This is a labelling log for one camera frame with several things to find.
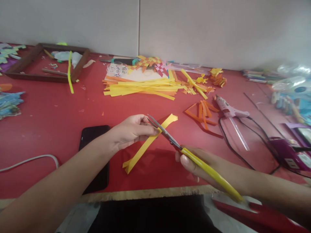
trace black phone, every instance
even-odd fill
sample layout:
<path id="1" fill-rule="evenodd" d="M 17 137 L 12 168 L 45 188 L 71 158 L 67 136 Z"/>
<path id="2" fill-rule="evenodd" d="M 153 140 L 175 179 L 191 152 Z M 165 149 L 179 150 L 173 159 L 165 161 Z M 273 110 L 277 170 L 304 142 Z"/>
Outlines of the black phone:
<path id="1" fill-rule="evenodd" d="M 84 128 L 82 130 L 79 151 L 82 150 L 83 147 L 85 147 L 95 138 L 103 135 L 104 133 L 107 133 L 109 129 L 110 127 L 108 125 Z M 107 188 L 108 183 L 109 183 L 109 162 L 92 180 L 89 186 L 84 190 L 83 194 L 88 194 L 88 193 L 93 193 L 93 192 L 103 190 Z"/>
<path id="2" fill-rule="evenodd" d="M 294 130 L 299 134 L 302 140 L 311 147 L 311 129 L 309 128 L 294 128 Z"/>

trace red tabletop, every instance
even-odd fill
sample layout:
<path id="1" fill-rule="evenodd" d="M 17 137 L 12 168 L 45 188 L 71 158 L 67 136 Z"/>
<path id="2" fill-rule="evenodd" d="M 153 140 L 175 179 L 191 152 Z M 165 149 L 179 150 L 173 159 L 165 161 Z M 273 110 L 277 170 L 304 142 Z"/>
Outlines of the red tabletop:
<path id="1" fill-rule="evenodd" d="M 85 127 L 98 125 L 113 127 L 126 117 L 135 114 L 150 114 L 161 123 L 171 113 L 178 116 L 178 121 L 173 122 L 167 130 L 177 142 L 201 147 L 231 162 L 246 166 L 228 148 L 224 139 L 203 131 L 192 118 L 184 113 L 184 110 L 192 104 L 202 100 L 202 96 L 178 92 L 174 101 L 150 94 L 104 96 L 102 79 L 106 75 L 106 66 L 99 61 L 98 54 L 91 54 L 90 59 L 96 62 L 83 69 L 79 76 L 80 82 L 73 85 L 74 94 L 70 93 L 69 85 L 65 83 L 0 77 L 0 83 L 13 84 L 12 92 L 26 92 L 22 95 L 25 102 L 20 105 L 22 115 L 7 117 L 0 121 L 0 168 L 9 167 L 43 154 L 55 155 L 61 163 L 65 163 L 78 152 L 81 132 Z M 33 66 L 37 70 L 43 68 L 42 63 Z M 176 73 L 179 79 L 185 78 L 181 72 Z M 251 117 L 266 130 L 269 136 L 279 136 L 244 96 L 243 92 L 246 92 L 256 103 L 263 103 L 259 104 L 259 107 L 286 137 L 293 138 L 280 124 L 288 122 L 288 119 L 269 104 L 266 95 L 270 93 L 264 84 L 247 82 L 238 71 L 224 71 L 223 76 L 228 79 L 228 83 L 224 88 L 217 87 L 215 94 L 226 99 L 233 107 L 249 111 Z M 217 106 L 212 99 L 210 94 L 207 101 Z M 221 113 L 213 113 L 211 120 L 218 121 L 220 115 Z M 248 119 L 243 121 L 258 131 L 251 121 Z M 256 170 L 266 173 L 273 170 L 277 163 L 258 136 L 240 123 L 237 122 L 237 124 L 250 151 L 243 148 L 232 124 L 225 119 L 225 130 L 233 146 Z M 221 134 L 218 126 L 209 128 Z M 163 136 L 152 143 L 127 175 L 122 168 L 122 163 L 133 157 L 141 145 L 142 143 L 136 143 L 111 159 L 109 186 L 105 192 L 198 185 L 192 175 L 183 169 L 181 164 L 175 162 L 174 148 Z M 0 199 L 20 196 L 54 170 L 55 164 L 51 158 L 41 158 L 1 172 Z M 297 183 L 304 183 L 300 176 L 284 169 L 280 169 L 275 175 Z M 199 185 L 201 184 L 206 184 L 206 182 L 200 181 Z"/>

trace black cable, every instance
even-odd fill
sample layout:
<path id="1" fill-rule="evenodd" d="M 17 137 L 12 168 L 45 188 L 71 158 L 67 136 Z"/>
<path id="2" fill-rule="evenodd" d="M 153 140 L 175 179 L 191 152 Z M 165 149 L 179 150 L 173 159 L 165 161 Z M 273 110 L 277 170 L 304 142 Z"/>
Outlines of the black cable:
<path id="1" fill-rule="evenodd" d="M 252 170 L 255 170 L 255 168 L 252 167 L 252 165 L 250 165 L 238 152 L 236 152 L 233 147 L 231 146 L 229 140 L 228 140 L 228 137 L 223 129 L 223 126 L 221 124 L 221 119 L 224 118 L 225 116 L 222 116 L 220 119 L 219 119 L 219 126 L 224 134 L 224 138 L 225 138 L 225 141 L 228 145 L 228 147 L 230 148 L 231 151 L 233 151 L 247 166 L 249 166 Z"/>
<path id="2" fill-rule="evenodd" d="M 253 121 L 253 122 L 261 129 L 261 131 L 264 133 L 264 135 L 266 136 L 267 140 L 270 141 L 270 138 L 269 138 L 269 136 L 267 135 L 266 131 L 265 131 L 253 118 L 251 118 L 250 116 L 248 116 L 247 118 L 250 119 L 251 121 Z M 274 156 L 274 158 L 276 159 L 276 161 L 278 161 L 278 163 L 279 163 L 283 168 L 285 168 L 286 170 L 289 170 L 290 172 L 293 172 L 293 173 L 295 173 L 295 174 L 297 174 L 297 175 L 300 175 L 300 176 L 303 176 L 303 177 L 306 177 L 306 178 L 311 179 L 311 177 L 309 177 L 309 176 L 305 176 L 305 175 L 303 175 L 303 174 L 300 174 L 300 173 L 298 173 L 298 172 L 296 172 L 296 171 L 294 171 L 294 170 L 291 170 L 291 169 L 287 168 L 286 166 L 284 166 L 284 165 L 280 162 L 280 160 L 279 160 L 279 158 L 277 157 L 277 155 L 275 155 L 274 153 L 272 153 L 272 155 Z"/>
<path id="3" fill-rule="evenodd" d="M 277 170 L 280 169 L 281 167 L 281 163 L 279 161 L 279 158 L 277 157 L 277 155 L 275 154 L 275 152 L 271 149 L 271 147 L 266 143 L 265 139 L 259 134 L 257 133 L 255 130 L 253 130 L 252 128 L 250 128 L 248 125 L 246 125 L 240 118 L 237 117 L 237 119 L 240 121 L 241 124 L 243 124 L 244 126 L 246 126 L 247 128 L 249 128 L 251 131 L 253 131 L 255 134 L 257 134 L 258 137 L 260 137 L 260 139 L 262 140 L 262 142 L 265 144 L 265 146 L 268 148 L 268 150 L 270 151 L 270 153 L 273 155 L 273 157 L 275 158 L 275 160 L 278 162 L 278 166 L 271 171 L 269 174 L 272 175 L 273 173 L 275 173 Z M 268 135 L 266 134 L 266 132 L 260 127 L 260 129 L 263 131 L 263 133 L 265 134 L 265 136 L 268 138 Z"/>
<path id="4" fill-rule="evenodd" d="M 260 130 L 263 132 L 263 134 L 265 135 L 265 137 L 267 138 L 267 140 L 270 141 L 270 138 L 269 138 L 269 136 L 267 135 L 266 131 L 265 131 L 253 118 L 251 118 L 250 116 L 247 117 L 247 118 L 250 119 L 251 121 L 253 121 L 253 122 L 260 128 Z M 238 119 L 244 126 L 246 126 L 247 128 L 249 128 L 251 131 L 253 131 L 255 134 L 257 134 L 257 135 L 260 137 L 260 139 L 261 139 L 262 142 L 265 144 L 265 146 L 268 148 L 268 150 L 271 152 L 271 154 L 273 155 L 273 157 L 275 158 L 275 160 L 279 163 L 279 166 L 276 167 L 272 172 L 269 173 L 270 175 L 272 175 L 272 174 L 275 173 L 277 170 L 279 170 L 280 167 L 283 167 L 283 168 L 285 168 L 286 170 L 289 170 L 290 172 L 293 172 L 293 173 L 295 173 L 295 174 L 297 174 L 297 175 L 300 175 L 300 176 L 303 176 L 303 177 L 306 177 L 306 178 L 311 179 L 311 177 L 309 177 L 309 176 L 305 176 L 305 175 L 303 175 L 303 174 L 300 174 L 300 173 L 298 173 L 298 172 L 296 172 L 296 171 L 293 171 L 293 170 L 287 168 L 286 166 L 284 166 L 284 165 L 282 164 L 282 162 L 280 161 L 278 155 L 277 155 L 277 154 L 271 149 L 271 147 L 266 143 L 266 141 L 264 140 L 264 138 L 263 138 L 260 134 L 258 134 L 256 131 L 254 131 L 253 129 L 251 129 L 248 125 L 246 125 L 244 122 L 242 122 L 240 118 L 237 117 L 237 119 Z M 220 126 L 220 128 L 222 129 L 222 131 L 224 132 L 224 130 L 223 130 L 222 126 L 221 126 L 221 121 L 219 121 L 219 126 Z M 224 133 L 224 137 L 226 138 L 226 141 L 227 141 L 227 143 L 228 143 L 229 140 L 228 140 L 228 138 L 227 138 L 227 136 L 226 136 L 225 133 Z M 231 147 L 231 145 L 229 146 L 229 148 L 230 148 L 235 154 L 238 154 L 238 153 Z"/>
<path id="5" fill-rule="evenodd" d="M 228 147 L 229 147 L 230 150 L 233 151 L 247 166 L 249 166 L 251 169 L 255 170 L 255 169 L 254 169 L 254 168 L 253 168 L 253 167 L 238 153 L 238 152 L 236 152 L 236 151 L 233 149 L 233 147 L 231 146 L 231 144 L 230 144 L 230 142 L 229 142 L 229 139 L 228 139 L 228 137 L 227 137 L 227 135 L 226 135 L 226 133 L 225 133 L 225 131 L 224 131 L 224 128 L 223 128 L 222 124 L 221 124 L 221 119 L 222 119 L 222 118 L 224 118 L 224 116 L 221 117 L 221 118 L 219 119 L 219 126 L 220 126 L 220 128 L 221 128 L 221 130 L 222 130 L 222 132 L 223 132 L 223 134 L 224 134 L 224 138 L 225 138 L 225 141 L 226 141 Z M 270 138 L 269 138 L 269 136 L 267 135 L 266 131 L 265 131 L 253 118 L 251 118 L 251 117 L 247 117 L 247 118 L 250 119 L 250 120 L 252 120 L 252 121 L 260 128 L 260 130 L 264 133 L 264 135 L 265 135 L 265 137 L 267 138 L 267 140 L 270 141 Z M 254 131 L 254 130 L 251 129 L 249 126 L 247 126 L 244 122 L 242 122 L 241 119 L 239 119 L 238 117 L 237 117 L 237 119 L 238 119 L 244 126 L 246 126 L 247 128 L 249 128 L 251 131 L 253 131 L 254 133 L 256 133 L 256 134 L 260 137 L 260 139 L 261 139 L 262 142 L 265 144 L 265 146 L 268 148 L 268 150 L 271 152 L 271 154 L 273 155 L 273 157 L 275 158 L 275 160 L 279 163 L 279 166 L 277 166 L 272 172 L 269 173 L 270 175 L 272 175 L 272 174 L 275 173 L 277 170 L 279 170 L 280 167 L 283 167 L 283 168 L 285 168 L 286 170 L 289 170 L 290 172 L 293 172 L 293 173 L 295 173 L 295 174 L 297 174 L 297 175 L 300 175 L 300 176 L 303 176 L 303 177 L 306 177 L 306 178 L 311 179 L 311 177 L 309 177 L 309 176 L 305 176 L 305 175 L 303 175 L 303 174 L 300 174 L 300 173 L 298 173 L 298 172 L 296 172 L 296 171 L 293 171 L 293 170 L 287 168 L 286 166 L 284 166 L 284 165 L 282 164 L 282 162 L 279 160 L 278 156 L 277 156 L 277 155 L 275 154 L 275 152 L 273 151 L 273 149 L 271 149 L 271 147 L 266 143 L 265 139 L 264 139 L 260 134 L 258 134 L 256 131 Z"/>

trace hand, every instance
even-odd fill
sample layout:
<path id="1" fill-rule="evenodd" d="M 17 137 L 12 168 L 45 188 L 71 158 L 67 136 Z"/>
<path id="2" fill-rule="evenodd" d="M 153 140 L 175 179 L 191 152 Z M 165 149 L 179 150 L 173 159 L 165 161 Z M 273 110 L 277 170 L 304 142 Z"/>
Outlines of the hand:
<path id="1" fill-rule="evenodd" d="M 229 182 L 241 195 L 250 195 L 252 175 L 255 171 L 230 163 L 212 153 L 204 151 L 200 148 L 192 148 L 184 146 L 190 150 L 194 155 L 198 156 L 208 165 L 210 165 L 216 172 L 218 172 L 226 181 Z M 196 165 L 191 159 L 185 155 L 180 155 L 178 151 L 175 153 L 176 162 L 181 162 L 183 167 L 191 172 L 195 178 L 198 177 L 206 180 L 210 185 L 220 191 L 224 191 L 222 186 L 211 178 L 202 168 Z"/>
<path id="2" fill-rule="evenodd" d="M 111 150 L 115 154 L 137 141 L 146 141 L 150 135 L 157 134 L 159 134 L 159 130 L 148 123 L 148 117 L 139 114 L 130 116 L 113 127 L 103 135 L 103 141 L 112 146 Z"/>

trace scissors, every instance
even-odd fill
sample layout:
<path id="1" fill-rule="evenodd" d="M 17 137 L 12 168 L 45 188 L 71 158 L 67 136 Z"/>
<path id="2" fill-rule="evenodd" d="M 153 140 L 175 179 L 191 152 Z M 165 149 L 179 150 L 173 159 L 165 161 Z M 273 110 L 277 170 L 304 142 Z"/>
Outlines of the scissors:
<path id="1" fill-rule="evenodd" d="M 180 153 L 186 155 L 188 158 L 190 158 L 193 162 L 195 162 L 200 168 L 202 168 L 207 174 L 209 174 L 217 183 L 219 183 L 226 191 L 228 196 L 233 199 L 234 201 L 240 203 L 244 199 L 243 197 L 220 175 L 218 172 L 216 172 L 213 168 L 211 168 L 209 165 L 207 165 L 204 161 L 202 161 L 200 158 L 195 156 L 193 153 L 191 153 L 187 148 L 182 148 L 176 140 L 152 117 L 148 114 L 148 117 L 151 118 L 151 120 L 148 118 L 149 122 L 156 128 L 160 128 L 162 131 L 161 133 L 163 136 L 170 142 L 174 148 L 179 151 Z"/>

